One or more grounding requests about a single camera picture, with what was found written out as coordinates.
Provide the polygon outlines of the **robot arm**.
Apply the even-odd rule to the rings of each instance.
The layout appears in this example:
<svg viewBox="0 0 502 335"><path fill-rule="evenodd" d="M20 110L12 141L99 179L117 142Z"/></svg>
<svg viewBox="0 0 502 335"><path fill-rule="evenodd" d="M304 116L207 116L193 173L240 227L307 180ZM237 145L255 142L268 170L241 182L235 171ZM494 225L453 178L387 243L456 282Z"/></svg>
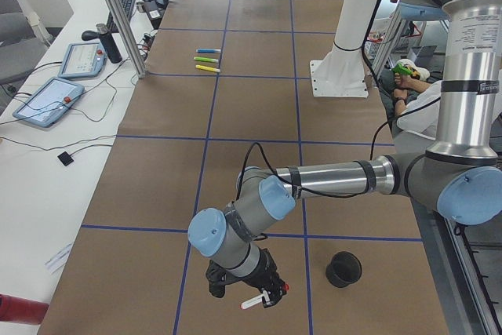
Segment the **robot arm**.
<svg viewBox="0 0 502 335"><path fill-rule="evenodd" d="M257 239L311 196L351 198L371 192L404 195L459 224L477 225L501 210L501 172L489 146L500 84L501 0L402 0L432 18L450 18L434 143L425 152L369 161L286 168L243 166L237 195L225 209L191 220L190 244L209 259L209 292L244 282L258 295L245 308L277 304L288 291Z"/></svg>

